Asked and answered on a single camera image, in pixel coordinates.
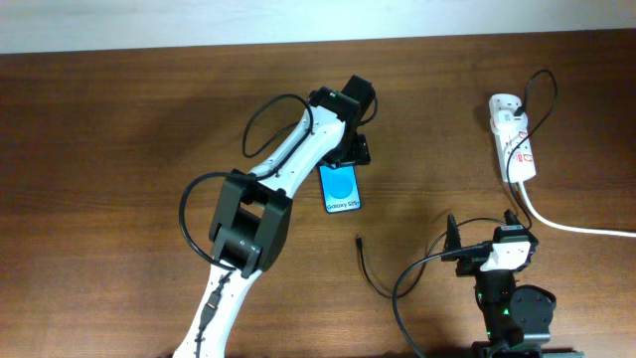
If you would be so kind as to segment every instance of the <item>power strip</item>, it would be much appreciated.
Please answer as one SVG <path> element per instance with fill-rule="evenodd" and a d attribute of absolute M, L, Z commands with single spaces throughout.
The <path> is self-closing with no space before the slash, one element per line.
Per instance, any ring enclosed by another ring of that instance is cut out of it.
<path fill-rule="evenodd" d="M 497 143 L 497 156 L 501 177 L 508 182 L 506 176 L 506 164 L 513 149 L 528 136 L 528 116 L 523 113 L 514 116 L 515 110 L 521 105 L 521 100 L 512 94 L 499 93 L 490 97 L 490 128 L 495 134 Z M 537 175 L 535 157 L 530 146 L 530 140 L 515 151 L 510 161 L 510 181 L 519 183 Z"/>

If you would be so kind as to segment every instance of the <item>white wall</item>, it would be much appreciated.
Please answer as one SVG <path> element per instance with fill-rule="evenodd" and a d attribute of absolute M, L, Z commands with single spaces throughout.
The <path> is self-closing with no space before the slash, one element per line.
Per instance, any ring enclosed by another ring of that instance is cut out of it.
<path fill-rule="evenodd" d="M 633 0 L 0 0 L 0 53 L 629 27 Z"/>

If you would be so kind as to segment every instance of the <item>blue phone screen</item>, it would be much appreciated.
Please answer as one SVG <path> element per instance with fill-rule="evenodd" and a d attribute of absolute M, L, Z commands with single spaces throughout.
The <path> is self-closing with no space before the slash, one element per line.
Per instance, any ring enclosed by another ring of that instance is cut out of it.
<path fill-rule="evenodd" d="M 340 213 L 362 207 L 354 167 L 330 169 L 320 166 L 319 169 L 327 213 Z"/>

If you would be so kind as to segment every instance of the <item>robotic arm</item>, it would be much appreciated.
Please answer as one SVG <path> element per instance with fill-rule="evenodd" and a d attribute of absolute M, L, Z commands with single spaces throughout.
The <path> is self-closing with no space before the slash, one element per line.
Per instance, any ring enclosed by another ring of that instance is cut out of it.
<path fill-rule="evenodd" d="M 570 350 L 547 352 L 542 345 L 551 339 L 557 298 L 534 286 L 517 286 L 514 274 L 531 263 L 539 240 L 508 210 L 506 225 L 495 229 L 493 240 L 477 245 L 443 261 L 457 261 L 458 277 L 474 276 L 475 300 L 486 323 L 488 342 L 475 342 L 475 358 L 582 358 L 583 353 Z M 461 238 L 450 214 L 447 219 L 445 252 L 462 249 Z"/>
<path fill-rule="evenodd" d="M 341 91 L 314 91 L 308 100 L 313 125 L 305 110 L 280 147 L 251 169 L 250 174 L 262 179 L 240 180 L 242 173 L 237 170 L 233 171 L 237 177 L 226 179 L 210 240 L 215 243 L 212 258 L 236 270 L 211 266 L 204 296 L 174 358 L 224 356 L 230 330 L 249 288 L 282 251 L 292 198 L 303 180 L 320 163 L 337 168 L 371 162 L 366 138 L 358 134 L 357 128 L 364 124 L 362 117 L 374 100 L 371 83 L 357 76 L 351 77 Z M 252 203 L 263 207 L 261 217 L 241 207 Z"/>

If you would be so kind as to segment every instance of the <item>brown wood grain surface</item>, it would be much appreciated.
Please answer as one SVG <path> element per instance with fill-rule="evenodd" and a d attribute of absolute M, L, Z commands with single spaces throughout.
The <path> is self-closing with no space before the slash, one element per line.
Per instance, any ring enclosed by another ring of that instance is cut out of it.
<path fill-rule="evenodd" d="M 445 230 L 445 217 L 502 217 L 514 207 L 498 170 L 487 101 L 522 95 L 550 68 L 560 99 L 533 138 L 537 210 L 563 224 L 636 229 L 636 33 L 571 32 L 321 44 L 106 51 L 0 57 L 0 356 L 158 357 L 183 340 L 208 265 L 177 225 L 196 176 L 255 166 L 242 130 L 269 98 L 374 83 L 373 162 L 358 168 L 361 211 L 327 215 L 316 173 L 294 198 L 287 244 L 249 292 L 233 356 L 361 357 L 410 352 L 390 302 L 364 282 L 364 237 L 385 287 Z M 531 125 L 547 108 L 538 81 Z M 249 147 L 302 112 L 289 101 L 259 119 Z M 221 182 L 188 206 L 207 230 Z M 464 244 L 493 225 L 462 228 Z M 558 297 L 551 347 L 589 357 L 636 353 L 636 242 L 557 231 L 521 283 Z M 431 352 L 485 340 L 472 278 L 436 263 L 400 301 Z"/>

